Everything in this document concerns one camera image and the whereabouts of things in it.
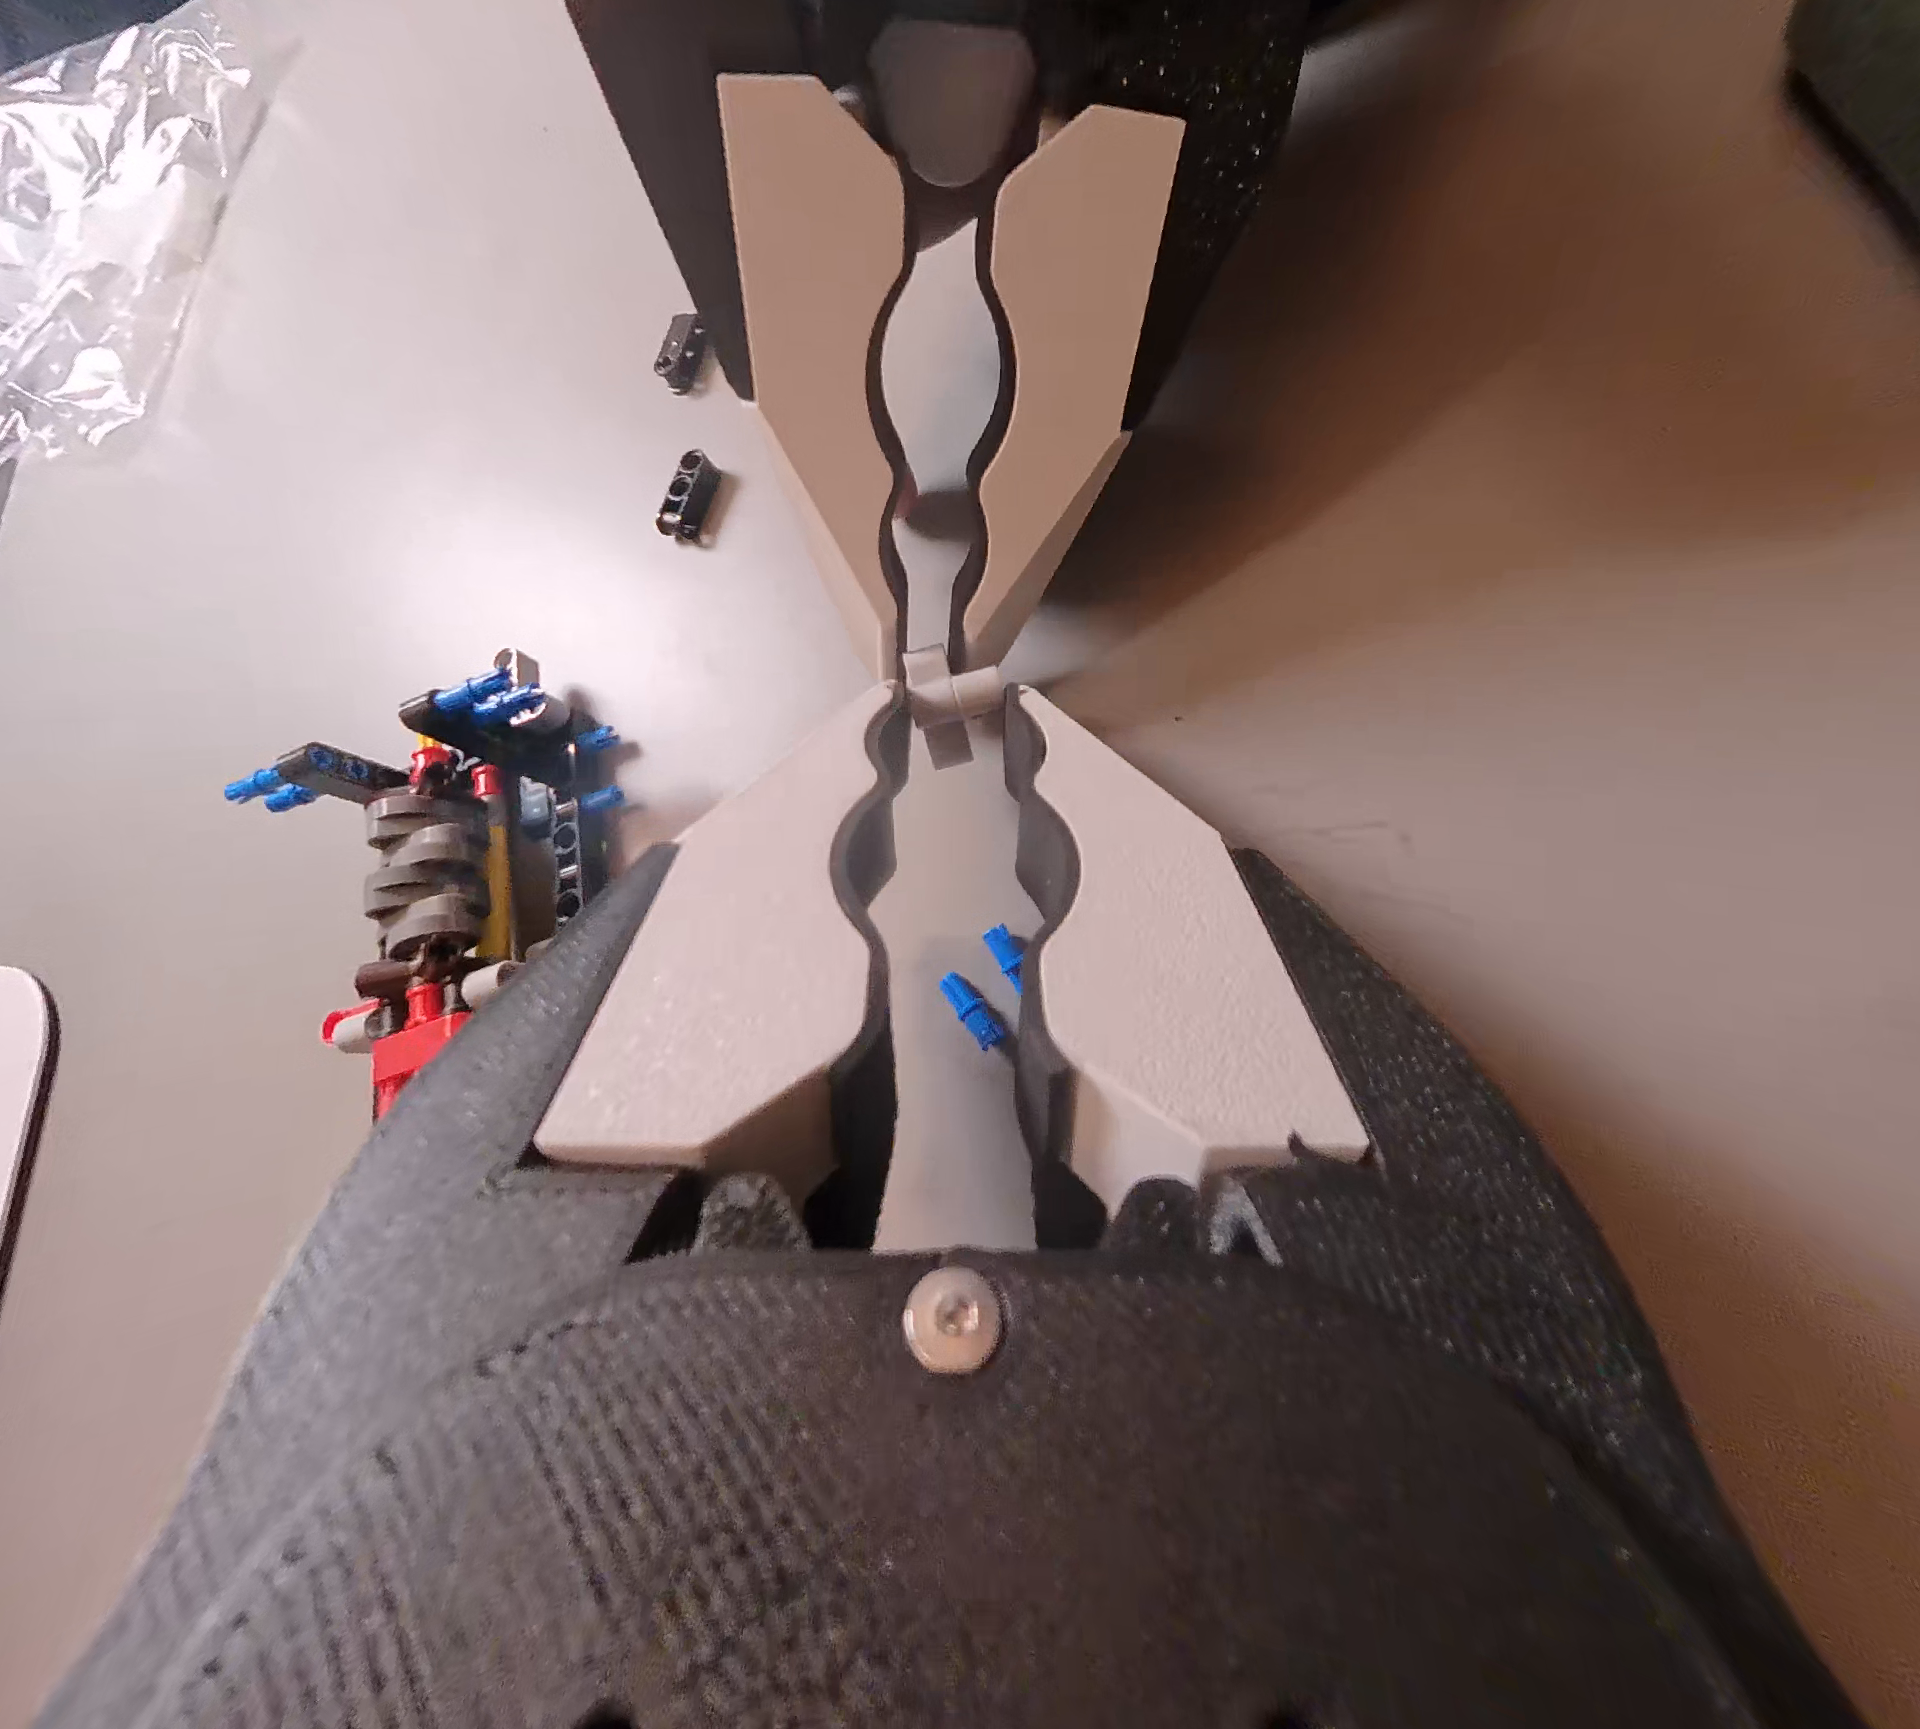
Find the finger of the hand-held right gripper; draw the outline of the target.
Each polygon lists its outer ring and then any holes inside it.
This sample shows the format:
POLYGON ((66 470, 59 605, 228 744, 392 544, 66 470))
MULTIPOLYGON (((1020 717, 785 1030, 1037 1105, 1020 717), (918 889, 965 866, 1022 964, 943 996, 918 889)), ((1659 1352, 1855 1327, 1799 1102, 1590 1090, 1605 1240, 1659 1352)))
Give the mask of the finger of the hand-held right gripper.
POLYGON ((812 75, 726 72, 717 98, 753 407, 858 661, 893 683, 907 457, 880 365, 910 272, 900 167, 812 75))
POLYGON ((1013 350, 1002 432, 973 480, 982 552, 965 666, 1007 661, 1078 539, 1124 421, 1187 124, 1092 103, 1002 182, 989 280, 1013 350))

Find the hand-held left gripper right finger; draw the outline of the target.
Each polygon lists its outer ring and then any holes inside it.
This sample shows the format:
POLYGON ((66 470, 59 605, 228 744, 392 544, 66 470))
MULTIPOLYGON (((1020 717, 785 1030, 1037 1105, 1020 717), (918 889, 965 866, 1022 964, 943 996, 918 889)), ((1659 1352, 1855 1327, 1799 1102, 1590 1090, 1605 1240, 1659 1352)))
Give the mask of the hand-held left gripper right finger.
POLYGON ((1373 1137, 1225 835, 1045 693, 1007 695, 1020 964, 1017 1087, 1037 1173, 1115 1218, 1142 1184, 1373 1137))

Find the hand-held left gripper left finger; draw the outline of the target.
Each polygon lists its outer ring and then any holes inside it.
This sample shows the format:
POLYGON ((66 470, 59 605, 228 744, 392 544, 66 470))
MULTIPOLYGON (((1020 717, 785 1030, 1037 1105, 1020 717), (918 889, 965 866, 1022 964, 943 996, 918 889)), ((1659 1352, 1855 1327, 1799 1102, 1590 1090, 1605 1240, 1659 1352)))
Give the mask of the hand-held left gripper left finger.
POLYGON ((835 1220, 879 1216, 899 1087, 872 905, 897 870, 899 790, 885 683, 679 837, 541 1156, 757 1173, 835 1220))

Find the light grey lego connector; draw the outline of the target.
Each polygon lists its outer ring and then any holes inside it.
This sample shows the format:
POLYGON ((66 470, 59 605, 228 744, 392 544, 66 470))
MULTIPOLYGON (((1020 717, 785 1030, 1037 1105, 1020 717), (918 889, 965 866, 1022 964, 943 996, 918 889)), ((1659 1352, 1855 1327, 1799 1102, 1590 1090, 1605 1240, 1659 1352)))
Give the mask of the light grey lego connector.
POLYGON ((997 665, 955 669, 945 646, 910 648, 900 658, 904 707, 925 736, 934 771, 973 758, 969 724, 994 715, 1005 701, 997 665))

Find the partly built lego chassis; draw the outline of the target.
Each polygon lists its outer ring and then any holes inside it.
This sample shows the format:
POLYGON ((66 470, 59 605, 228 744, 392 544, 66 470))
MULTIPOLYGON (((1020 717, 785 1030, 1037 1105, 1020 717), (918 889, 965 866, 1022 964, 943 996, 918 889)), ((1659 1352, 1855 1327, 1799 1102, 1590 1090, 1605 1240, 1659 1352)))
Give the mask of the partly built lego chassis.
POLYGON ((310 741, 223 787, 227 805, 268 814, 334 802, 360 816, 377 949, 321 1041, 366 1061, 374 1123, 604 890, 627 802, 623 734, 522 648, 397 719, 403 764, 310 741))

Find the clear plastic bag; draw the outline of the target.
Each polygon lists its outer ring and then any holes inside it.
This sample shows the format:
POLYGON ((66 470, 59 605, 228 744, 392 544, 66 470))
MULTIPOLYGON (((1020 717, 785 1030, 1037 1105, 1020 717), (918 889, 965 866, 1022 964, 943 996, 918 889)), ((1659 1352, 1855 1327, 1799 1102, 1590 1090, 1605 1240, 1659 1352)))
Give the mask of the clear plastic bag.
POLYGON ((4 75, 4 469, 155 409, 296 50, 282 0, 188 0, 4 75))

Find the white book stand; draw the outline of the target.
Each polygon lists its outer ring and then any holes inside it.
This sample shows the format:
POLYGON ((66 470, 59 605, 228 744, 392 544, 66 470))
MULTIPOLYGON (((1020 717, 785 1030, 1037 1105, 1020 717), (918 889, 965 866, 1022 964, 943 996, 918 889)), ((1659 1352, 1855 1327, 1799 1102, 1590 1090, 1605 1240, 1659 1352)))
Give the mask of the white book stand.
POLYGON ((2 967, 2 1291, 31 1200, 39 1142, 61 1055, 61 1018, 47 987, 2 967))

